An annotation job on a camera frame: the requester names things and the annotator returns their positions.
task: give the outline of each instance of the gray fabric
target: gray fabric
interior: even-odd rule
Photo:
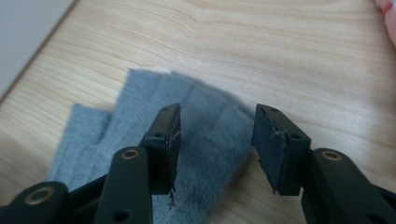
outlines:
[[[249,150],[253,111],[229,93],[177,73],[131,70],[113,113],[74,105],[47,180],[76,189],[104,175],[113,154],[137,146],[158,110],[181,103],[176,204],[153,196],[154,223],[201,223]]]

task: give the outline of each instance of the wood grain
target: wood grain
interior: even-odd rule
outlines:
[[[396,50],[374,1],[92,1],[0,104],[0,204],[48,171],[73,103],[111,110],[128,68],[176,70],[282,110],[312,148],[396,192]],[[209,223],[304,223],[253,153]]]

